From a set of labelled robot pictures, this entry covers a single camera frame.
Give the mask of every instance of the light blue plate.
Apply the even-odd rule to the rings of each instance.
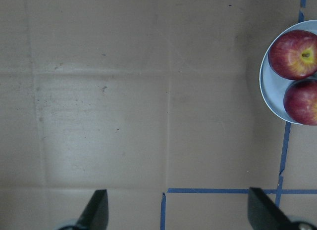
[[[291,26],[290,28],[282,32],[278,37],[286,32],[293,30],[305,30],[317,34],[317,20],[304,21]],[[271,69],[268,63],[267,54],[272,44],[268,47],[260,67],[260,89],[263,99],[270,110],[279,118],[293,124],[300,124],[289,117],[284,109],[283,99],[285,91],[288,86],[294,81],[280,77]]]

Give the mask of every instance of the red apple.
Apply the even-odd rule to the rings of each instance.
[[[281,35],[268,51],[271,68],[281,77],[299,80],[317,71],[317,35],[294,30]]]
[[[292,83],[284,95],[286,113],[303,125],[317,125],[317,80]]]

